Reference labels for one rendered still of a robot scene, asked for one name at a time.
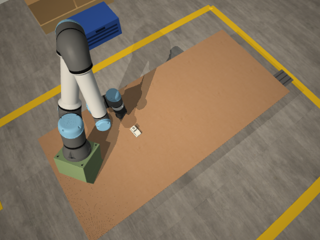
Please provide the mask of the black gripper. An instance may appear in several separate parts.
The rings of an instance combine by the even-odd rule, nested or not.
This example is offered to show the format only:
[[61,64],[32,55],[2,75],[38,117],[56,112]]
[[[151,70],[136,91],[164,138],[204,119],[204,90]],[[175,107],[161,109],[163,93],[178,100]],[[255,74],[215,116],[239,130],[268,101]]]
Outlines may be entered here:
[[114,108],[111,106],[111,108],[113,109],[113,111],[115,112],[115,115],[117,118],[119,118],[120,120],[125,116],[125,114],[127,113],[127,109],[125,108],[125,105],[122,101],[122,105],[118,108]]

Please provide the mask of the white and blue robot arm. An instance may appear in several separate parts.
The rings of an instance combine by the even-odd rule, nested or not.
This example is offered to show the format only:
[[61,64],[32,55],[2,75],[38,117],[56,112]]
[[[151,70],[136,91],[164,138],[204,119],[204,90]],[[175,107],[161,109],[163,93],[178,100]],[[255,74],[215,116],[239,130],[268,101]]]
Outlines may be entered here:
[[79,91],[99,131],[111,127],[107,108],[119,108],[123,104],[120,92],[110,88],[101,96],[90,56],[84,28],[73,19],[60,21],[56,28],[56,53],[60,56],[61,98],[58,100],[58,131],[61,135],[62,153],[70,162],[86,159],[91,144],[86,139],[82,118],[82,101]]

